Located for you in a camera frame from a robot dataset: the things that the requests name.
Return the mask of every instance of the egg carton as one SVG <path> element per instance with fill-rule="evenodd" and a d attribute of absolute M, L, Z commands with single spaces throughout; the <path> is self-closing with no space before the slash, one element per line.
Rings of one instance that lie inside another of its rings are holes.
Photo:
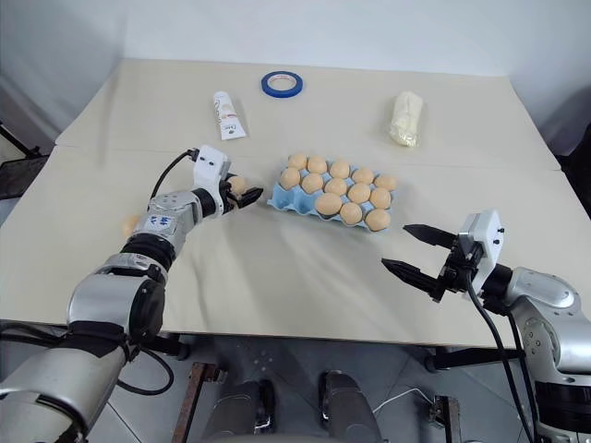
<path fill-rule="evenodd" d="M 328 164 L 328 171 L 329 171 L 331 169 L 333 162 L 327 161 L 327 164 Z M 344 181 L 347 184 L 347 192 L 349 191 L 349 188 L 355 184 L 355 182 L 351 178 L 351 175 L 353 175 L 353 173 L 357 169 L 359 169 L 359 167 L 354 166 L 354 165 L 350 165 L 350 168 L 351 169 L 350 169 L 349 177 L 344 179 Z M 287 166 L 285 166 L 282 169 L 282 173 L 283 173 L 283 171 L 285 171 L 285 169 L 287 169 Z M 321 174 L 320 176 L 322 177 L 322 182 L 323 182 L 322 189 L 314 192 L 313 194 L 308 194 L 304 189 L 302 189 L 301 182 L 304 179 L 304 177 L 306 177 L 306 175 L 310 174 L 310 172 L 307 169 L 302 169 L 302 170 L 300 170 L 299 173 L 300 173 L 300 185 L 296 185 L 288 191 L 283 189 L 282 186 L 279 184 L 279 182 L 276 182 L 273 185 L 273 193 L 272 193 L 271 198 L 269 200 L 267 200 L 267 204 L 270 206 L 273 206 L 276 210 L 282 210 L 282 211 L 293 210 L 293 211 L 297 212 L 299 215 L 315 215 L 318 218 L 320 218 L 321 220 L 324 220 L 326 222 L 329 222 L 329 221 L 340 222 L 343 226 L 346 226 L 346 227 L 358 226 L 358 227 L 366 229 L 367 231 L 369 231 L 371 233 L 383 233 L 383 232 L 388 231 L 387 227 L 385 229 L 380 230 L 380 231 L 371 231 L 369 229 L 369 226 L 365 223 L 365 218 L 366 218 L 366 215 L 368 214 L 368 212 L 375 209 L 375 207 L 369 201 L 364 201 L 363 203 L 359 204 L 359 206 L 361 207 L 362 216 L 361 216 L 361 221 L 356 224 L 346 224 L 338 213 L 334 214 L 332 216 L 326 216 L 326 215 L 320 214 L 316 210 L 316 207 L 314 205 L 315 205 L 316 199 L 319 196 L 321 196 L 322 194 L 324 194 L 324 191 L 323 191 L 324 186 L 332 179 L 332 176 L 328 172 Z M 374 173 L 374 180 L 380 176 L 380 173 L 377 171 L 374 171 L 373 173 Z M 371 190 L 374 190 L 376 187 L 377 186 L 375 186 L 373 183 L 371 185 L 369 185 L 369 188 Z M 392 202 L 390 203 L 390 207 L 386 209 L 390 214 L 392 214 L 392 204 L 394 202 L 394 194 L 395 194 L 395 191 L 390 191 L 390 196 L 392 197 Z M 343 202 L 343 204 L 345 204 L 351 200 L 347 197 L 347 195 L 345 193 L 344 196 L 341 196 L 341 201 Z"/>

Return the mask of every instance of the table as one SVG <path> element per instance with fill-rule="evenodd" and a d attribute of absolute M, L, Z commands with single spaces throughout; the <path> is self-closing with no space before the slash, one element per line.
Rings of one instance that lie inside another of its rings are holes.
<path fill-rule="evenodd" d="M 170 158 L 170 152 L 57 146 L 0 230 L 2 317 L 64 322 L 73 288 L 121 248 L 123 219 L 145 208 Z M 163 191 L 190 187 L 191 166 L 179 163 Z M 252 184 L 268 184 L 281 161 L 238 157 L 233 166 Z M 187 237 L 171 269 L 163 328 L 491 345 L 462 296 L 448 293 L 436 305 L 380 264 L 382 257 L 404 259 L 437 274 L 446 251 L 400 227 L 424 222 L 453 232 L 466 214 L 490 207 L 507 229 L 502 263 L 562 276 L 584 297 L 591 317 L 589 220 L 562 174 L 420 165 L 391 172 L 402 185 L 387 233 L 273 210 L 265 204 L 268 186 L 257 205 L 206 220 Z M 506 321 L 496 320 L 510 342 Z"/>
<path fill-rule="evenodd" d="M 265 95 L 260 79 L 277 69 L 298 73 L 302 93 Z M 233 98 L 248 138 L 220 141 L 217 90 Z M 388 136 L 402 90 L 426 103 L 417 150 Z M 126 60 L 56 143 L 170 152 L 207 143 L 232 158 L 304 150 L 358 164 L 560 169 L 505 77 L 310 66 Z"/>
<path fill-rule="evenodd" d="M 0 229 L 0 317 L 64 322 L 75 285 L 125 242 L 123 219 L 145 209 L 177 152 L 204 142 L 266 190 L 257 205 L 206 220 L 187 237 L 170 272 L 164 330 L 492 346 L 461 295 L 436 305 L 380 264 L 403 259 L 436 275 L 446 251 L 401 227 L 456 232 L 468 213 L 491 207 L 507 229 L 501 262 L 565 278 L 591 317 L 589 220 L 505 78 L 291 66 L 305 90 L 277 101 L 258 86 L 275 67 L 125 61 L 57 140 Z M 241 101 L 248 138 L 219 141 L 211 109 L 218 89 Z M 397 147 L 380 129 L 405 89 L 428 104 L 416 150 Z M 390 231 L 268 207 L 294 150 L 398 176 Z M 191 167 L 179 163 L 162 191 L 189 188 Z M 511 342 L 506 321 L 495 321 Z"/>

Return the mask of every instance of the toothpaste tube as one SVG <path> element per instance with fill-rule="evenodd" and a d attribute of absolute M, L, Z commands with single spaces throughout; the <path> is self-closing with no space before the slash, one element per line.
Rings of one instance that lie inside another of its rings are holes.
<path fill-rule="evenodd" d="M 213 107 L 218 115 L 222 140 L 247 136 L 227 92 L 220 90 L 213 94 Z"/>

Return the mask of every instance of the black cable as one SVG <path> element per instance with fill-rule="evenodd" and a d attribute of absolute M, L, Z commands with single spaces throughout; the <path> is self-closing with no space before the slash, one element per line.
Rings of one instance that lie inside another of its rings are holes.
<path fill-rule="evenodd" d="M 532 388 L 532 380 L 529 377 L 529 371 L 527 370 L 527 364 L 525 362 L 525 352 L 524 348 L 521 345 L 521 340 L 519 338 L 519 330 L 517 329 L 517 324 L 515 323 L 515 317 L 511 312 L 508 312 L 507 318 L 509 319 L 509 324 L 511 325 L 511 331 L 513 333 L 513 339 L 515 341 L 515 349 L 517 349 L 517 353 L 519 353 L 519 366 L 521 367 L 521 372 L 524 377 L 525 390 L 527 391 L 527 400 L 529 401 L 529 409 L 532 412 L 532 423 L 534 423 L 534 440 L 537 442 L 537 409 L 536 398 L 534 397 L 534 390 Z"/>
<path fill-rule="evenodd" d="M 505 369 L 505 375 L 507 376 L 507 381 L 509 382 L 509 389 L 511 390 L 511 395 L 513 396 L 513 402 L 515 403 L 515 408 L 517 409 L 517 413 L 519 414 L 521 424 L 524 427 L 525 433 L 527 434 L 527 439 L 530 443 L 536 443 L 532 436 L 532 432 L 529 429 L 529 425 L 527 424 L 527 419 L 525 418 L 524 408 L 521 405 L 521 400 L 519 398 L 519 394 L 517 393 L 517 387 L 515 386 L 515 380 L 513 379 L 513 373 L 511 372 L 511 367 L 509 366 L 509 357 L 507 356 L 505 347 L 502 344 L 499 331 L 497 330 L 497 327 L 493 323 L 487 311 L 485 311 L 484 307 L 482 307 L 482 305 L 478 301 L 478 296 L 476 295 L 476 291 L 472 286 L 472 276 L 470 275 L 469 270 L 467 270 L 464 273 L 464 280 L 465 287 L 467 288 L 468 294 L 470 295 L 470 300 L 472 300 L 472 303 L 474 304 L 480 316 L 484 318 L 484 321 L 487 323 L 488 328 L 490 329 L 490 333 L 492 334 L 492 337 L 494 338 L 495 343 L 497 344 L 497 349 L 499 350 L 499 356 L 501 357 L 502 366 Z"/>
<path fill-rule="evenodd" d="M 167 390 L 169 390 L 169 388 L 171 386 L 173 386 L 173 383 L 175 382 L 175 373 L 173 373 L 173 370 L 171 369 L 171 367 L 162 359 L 162 357 L 160 357 L 160 355 L 150 351 L 149 349 L 145 349 L 145 348 L 141 348 L 141 351 L 143 351 L 144 353 L 149 355 L 151 358 L 156 360 L 156 362 L 158 362 L 160 364 L 160 366 L 162 366 L 164 368 L 164 370 L 166 371 L 166 374 L 168 375 L 168 381 L 166 382 L 166 384 L 160 389 L 148 390 L 148 389 L 142 389 L 142 388 L 137 388 L 135 386 L 128 385 L 125 381 L 117 380 L 117 386 L 119 388 L 125 389 L 133 394 L 146 395 L 146 396 L 159 395 L 159 394 L 166 392 Z"/>
<path fill-rule="evenodd" d="M 180 154 L 178 157 L 176 157 L 174 160 L 171 161 L 171 163 L 168 165 L 168 167 L 164 170 L 164 172 L 158 178 L 158 181 L 156 182 L 156 186 L 154 186 L 154 189 L 151 191 L 150 200 L 152 200 L 154 197 L 156 197 L 156 194 L 158 194 L 158 189 L 160 188 L 160 185 L 163 183 L 164 178 L 166 178 L 166 175 L 168 175 L 168 173 L 170 173 L 172 171 L 172 169 L 176 166 L 176 164 L 179 163 L 181 160 L 183 160 L 185 157 L 190 157 L 191 155 L 193 155 L 194 151 L 195 150 L 186 150 L 185 152 L 183 152 L 182 154 Z"/>

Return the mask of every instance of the white cable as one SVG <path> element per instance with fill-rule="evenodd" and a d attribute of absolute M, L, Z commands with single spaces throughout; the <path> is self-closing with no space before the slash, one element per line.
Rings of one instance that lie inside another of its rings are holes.
<path fill-rule="evenodd" d="M 412 389 L 409 389 L 409 390 L 407 390 L 407 391 L 403 392 L 402 394 L 398 394 L 398 395 L 396 395 L 395 397 L 392 397 L 391 399 L 388 399 L 387 401 L 383 401 L 383 402 L 382 402 L 382 404 L 381 404 L 380 406 L 378 406 L 376 409 L 374 409 L 372 412 L 373 412 L 373 413 L 376 413 L 376 412 L 377 412 L 377 411 L 379 411 L 381 408 L 383 408 L 385 405 L 387 405 L 389 402 L 391 402 L 391 401 L 394 401 L 394 400 L 398 400 L 398 399 L 400 399 L 401 397 L 403 397 L 404 395 L 406 395 L 406 394 L 410 394 L 411 392 L 414 392 L 414 391 L 416 391 L 416 392 L 418 392 L 419 394 L 421 394 L 421 395 L 423 396 L 423 398 L 424 398 L 426 401 L 428 401 L 429 403 L 433 404 L 433 400 L 432 400 L 432 399 L 430 399 L 429 397 L 427 397 L 427 396 L 426 396 L 426 395 L 423 393 L 423 391 L 422 391 L 421 389 L 419 389 L 419 388 L 412 388 Z"/>

